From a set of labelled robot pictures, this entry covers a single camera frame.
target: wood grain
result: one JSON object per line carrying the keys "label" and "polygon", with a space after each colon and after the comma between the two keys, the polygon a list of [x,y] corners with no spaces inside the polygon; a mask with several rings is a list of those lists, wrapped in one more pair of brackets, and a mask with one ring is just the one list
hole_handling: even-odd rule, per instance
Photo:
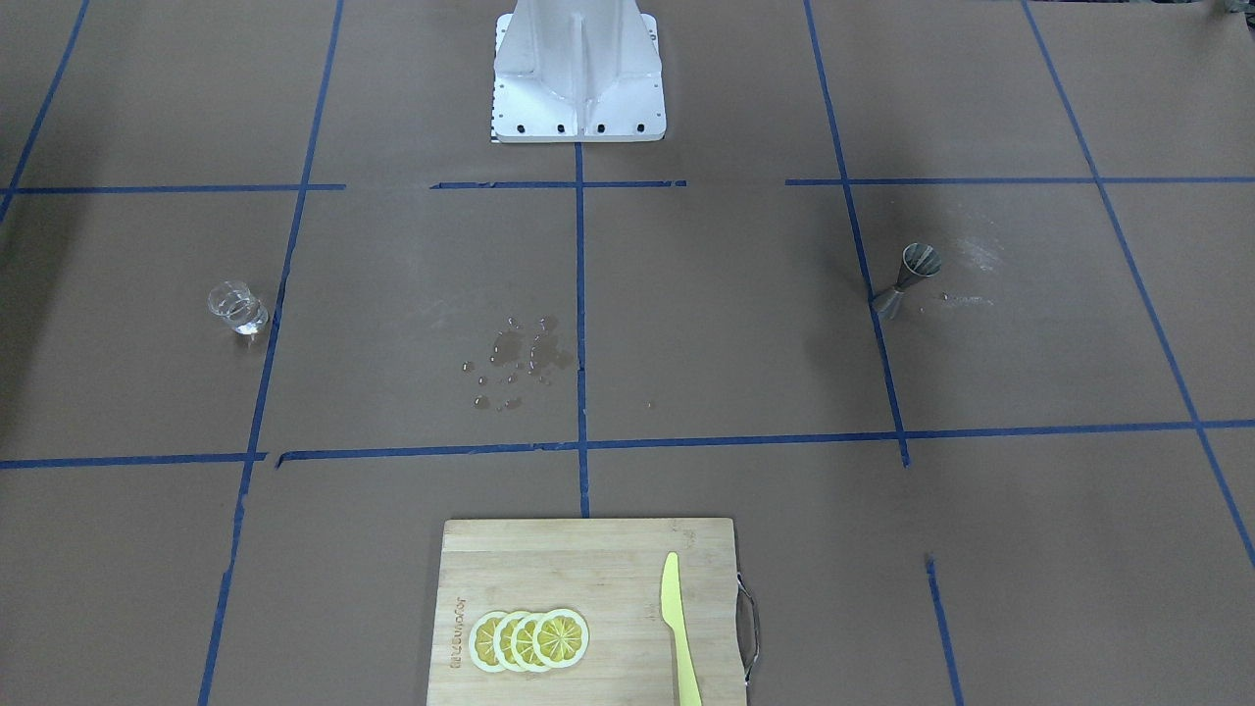
{"label": "wood grain", "polygon": [[[676,703],[671,631],[659,601],[668,552],[680,558],[703,706],[744,706],[729,519],[451,520],[441,552],[428,706]],[[471,662],[469,630],[479,616],[560,607],[589,622],[589,650],[574,667],[487,673]]]}

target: cutting board handle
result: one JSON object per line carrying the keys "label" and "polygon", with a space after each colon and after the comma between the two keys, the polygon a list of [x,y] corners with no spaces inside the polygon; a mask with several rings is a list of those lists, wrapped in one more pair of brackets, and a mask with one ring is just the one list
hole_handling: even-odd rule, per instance
{"label": "cutting board handle", "polygon": [[[749,688],[749,678],[754,671],[754,665],[758,663],[758,657],[762,655],[758,641],[758,602],[754,601],[754,594],[749,593],[745,588],[745,579],[737,572],[737,623],[740,623],[740,597],[745,597],[745,604],[749,606],[749,624],[750,635],[753,635],[754,645],[747,657],[744,647],[740,650],[742,665],[745,667],[745,688]],[[740,645],[740,631],[737,631],[737,645]]]}

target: sliced lemon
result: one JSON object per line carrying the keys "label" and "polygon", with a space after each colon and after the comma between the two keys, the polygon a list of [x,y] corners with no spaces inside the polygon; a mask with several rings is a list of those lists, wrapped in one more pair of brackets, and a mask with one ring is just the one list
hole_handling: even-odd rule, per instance
{"label": "sliced lemon", "polygon": [[558,608],[541,616],[532,635],[532,650],[546,667],[561,670],[584,657],[589,648],[589,623],[570,608]]}
{"label": "sliced lemon", "polygon": [[513,657],[510,655],[510,645],[507,645],[507,641],[515,636],[515,627],[518,626],[518,621],[522,621],[531,614],[532,613],[530,611],[515,611],[513,613],[507,613],[502,616],[501,621],[497,622],[497,627],[492,630],[492,653],[497,657],[497,663],[511,672],[527,671],[515,663]]}
{"label": "sliced lemon", "polygon": [[492,650],[493,631],[497,630],[497,623],[505,617],[505,611],[484,613],[471,627],[471,661],[474,662],[476,667],[486,672],[506,671],[506,667],[497,660],[497,653]]}
{"label": "sliced lemon", "polygon": [[545,613],[530,613],[526,618],[518,621],[513,635],[510,636],[510,656],[515,660],[516,665],[528,672],[550,671],[550,667],[536,656],[536,647],[532,641],[532,636],[536,635],[536,626],[540,624],[543,617]]}

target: metal handle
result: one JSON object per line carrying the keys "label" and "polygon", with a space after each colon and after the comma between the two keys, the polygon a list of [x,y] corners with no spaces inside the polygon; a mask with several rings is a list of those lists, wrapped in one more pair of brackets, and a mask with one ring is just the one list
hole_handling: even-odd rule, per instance
{"label": "metal handle", "polygon": [[[740,572],[737,572],[737,594],[738,596],[744,594],[744,597],[749,601],[749,617],[750,617],[750,621],[753,621],[752,626],[754,628],[753,630],[753,632],[754,632],[754,653],[750,655],[748,665],[745,665],[744,662],[742,662],[744,665],[744,667],[745,667],[745,688],[749,688],[749,677],[750,677],[750,673],[754,671],[754,665],[758,663],[758,657],[759,657],[759,655],[762,655],[762,651],[759,650],[759,640],[758,640],[758,602],[754,601],[754,594],[749,593],[749,589],[745,588],[745,581],[740,577]],[[739,602],[738,602],[738,606],[737,606],[737,613],[738,614],[740,613],[740,604],[739,604]]]}

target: yellow knife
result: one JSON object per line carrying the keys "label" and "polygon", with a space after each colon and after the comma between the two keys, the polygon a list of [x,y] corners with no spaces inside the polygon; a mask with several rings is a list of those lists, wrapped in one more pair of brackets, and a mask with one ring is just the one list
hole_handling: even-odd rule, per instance
{"label": "yellow knife", "polygon": [[680,558],[671,552],[663,564],[663,621],[675,635],[675,671],[680,683],[680,706],[702,706],[698,676],[689,655],[689,636],[684,631],[684,603],[680,601]]}

